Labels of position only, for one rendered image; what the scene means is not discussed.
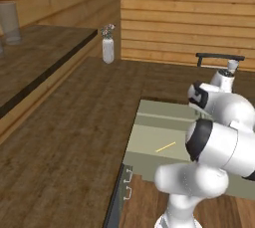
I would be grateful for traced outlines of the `yellow straw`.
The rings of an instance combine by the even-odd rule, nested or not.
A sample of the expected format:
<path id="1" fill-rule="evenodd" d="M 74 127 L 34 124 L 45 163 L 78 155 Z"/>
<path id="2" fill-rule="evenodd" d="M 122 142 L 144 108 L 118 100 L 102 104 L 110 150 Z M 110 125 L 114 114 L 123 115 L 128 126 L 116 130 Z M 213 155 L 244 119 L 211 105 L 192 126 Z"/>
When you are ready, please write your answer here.
<path id="1" fill-rule="evenodd" d="M 165 150 L 165 149 L 167 149 L 167 148 L 169 148 L 169 147 L 171 147 L 171 146 L 173 146 L 173 145 L 175 145 L 175 144 L 176 144 L 176 142 L 174 141 L 174 142 L 172 142 L 172 143 L 170 143 L 170 144 L 168 144 L 168 145 L 165 145 L 165 146 L 163 146 L 163 147 L 157 149 L 155 152 L 161 152 L 161 151 L 163 151 L 163 150 Z"/>

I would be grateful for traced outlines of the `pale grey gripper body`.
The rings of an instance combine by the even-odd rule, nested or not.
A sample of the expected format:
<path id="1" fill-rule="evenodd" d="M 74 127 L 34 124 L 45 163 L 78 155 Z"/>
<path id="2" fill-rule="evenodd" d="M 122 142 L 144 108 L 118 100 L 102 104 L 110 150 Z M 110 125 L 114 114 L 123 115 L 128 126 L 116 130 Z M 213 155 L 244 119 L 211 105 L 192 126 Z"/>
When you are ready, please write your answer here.
<path id="1" fill-rule="evenodd" d="M 239 66 L 239 62 L 238 61 L 235 61 L 235 60 L 229 60 L 227 62 L 227 69 L 229 72 L 231 72 L 232 74 L 235 73 L 235 71 L 237 70 Z"/>

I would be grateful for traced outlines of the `clear glass cup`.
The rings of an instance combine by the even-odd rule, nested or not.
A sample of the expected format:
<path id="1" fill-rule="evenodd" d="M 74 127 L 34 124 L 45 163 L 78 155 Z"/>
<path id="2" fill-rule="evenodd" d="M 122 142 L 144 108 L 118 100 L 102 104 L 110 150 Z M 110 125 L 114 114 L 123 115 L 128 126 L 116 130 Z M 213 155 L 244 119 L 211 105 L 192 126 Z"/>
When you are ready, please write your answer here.
<path id="1" fill-rule="evenodd" d="M 7 44 L 18 45 L 21 42 L 19 19 L 15 2 L 0 2 L 0 26 L 2 27 L 4 39 Z"/>

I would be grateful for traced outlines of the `dark grey cabinet front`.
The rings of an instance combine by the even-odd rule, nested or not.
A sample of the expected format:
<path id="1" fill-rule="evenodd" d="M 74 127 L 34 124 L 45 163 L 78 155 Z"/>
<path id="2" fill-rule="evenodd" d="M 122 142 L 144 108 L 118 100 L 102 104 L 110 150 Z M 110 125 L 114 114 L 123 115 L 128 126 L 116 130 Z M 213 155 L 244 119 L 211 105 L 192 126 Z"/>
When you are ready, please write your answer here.
<path id="1" fill-rule="evenodd" d="M 130 165 L 123 163 L 121 164 L 120 172 L 113 194 L 111 196 L 111 201 L 108 207 L 103 228 L 120 228 L 122 212 L 125 204 L 124 196 L 126 194 L 126 187 L 130 187 L 130 183 L 124 183 L 124 179 L 127 175 L 127 168 L 132 170 Z"/>

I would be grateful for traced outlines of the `white vase with flowers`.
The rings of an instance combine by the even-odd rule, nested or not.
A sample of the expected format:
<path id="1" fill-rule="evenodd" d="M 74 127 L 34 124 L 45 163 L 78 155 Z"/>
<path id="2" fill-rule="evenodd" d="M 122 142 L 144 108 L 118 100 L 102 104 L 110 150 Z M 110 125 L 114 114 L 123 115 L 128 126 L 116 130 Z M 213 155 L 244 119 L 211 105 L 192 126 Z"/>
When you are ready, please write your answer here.
<path id="1" fill-rule="evenodd" d="M 115 59 L 115 43 L 113 38 L 113 30 L 115 27 L 115 24 L 109 24 L 101 29 L 103 38 L 103 60 L 107 64 L 112 63 Z"/>

